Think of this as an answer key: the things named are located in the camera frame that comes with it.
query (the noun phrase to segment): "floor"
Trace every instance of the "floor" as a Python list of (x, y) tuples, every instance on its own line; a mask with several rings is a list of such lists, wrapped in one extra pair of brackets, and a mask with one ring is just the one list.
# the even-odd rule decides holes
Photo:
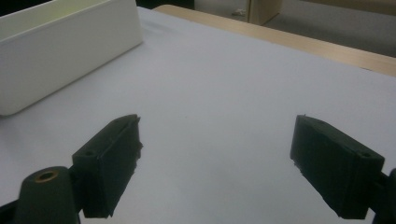
[[(246, 0), (195, 0), (195, 9), (244, 21), (233, 16)], [(263, 26), (396, 57), (396, 17), (300, 0), (283, 0), (279, 15)]]

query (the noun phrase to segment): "white container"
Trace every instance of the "white container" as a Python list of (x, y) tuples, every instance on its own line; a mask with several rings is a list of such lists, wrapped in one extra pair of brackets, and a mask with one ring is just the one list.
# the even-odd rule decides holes
[(142, 42), (134, 0), (53, 0), (0, 17), (0, 115)]

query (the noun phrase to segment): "white table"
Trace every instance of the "white table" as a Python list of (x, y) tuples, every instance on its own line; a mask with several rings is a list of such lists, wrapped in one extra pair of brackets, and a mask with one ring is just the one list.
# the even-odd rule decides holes
[(138, 114), (144, 144), (115, 216), (83, 223), (346, 221), (289, 158), (296, 115), (323, 119), (396, 166), (396, 78), (139, 8), (144, 43), (0, 118), (0, 204), (108, 122)]

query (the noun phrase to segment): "wooden table edge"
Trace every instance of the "wooden table edge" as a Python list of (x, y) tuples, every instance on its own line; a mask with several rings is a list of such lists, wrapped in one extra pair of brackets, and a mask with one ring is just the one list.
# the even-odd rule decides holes
[(207, 14), (183, 7), (163, 5), (153, 10), (221, 30), (266, 40), (278, 45), (302, 50), (340, 63), (354, 65), (377, 73), (396, 77), (396, 58), (360, 49), (353, 49), (313, 38), (294, 35), (242, 21)]

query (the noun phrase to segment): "white box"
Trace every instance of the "white box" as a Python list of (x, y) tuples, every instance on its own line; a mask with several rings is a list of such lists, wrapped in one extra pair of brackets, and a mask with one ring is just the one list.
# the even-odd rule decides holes
[(142, 42), (134, 0), (53, 0), (0, 17), (0, 115)]

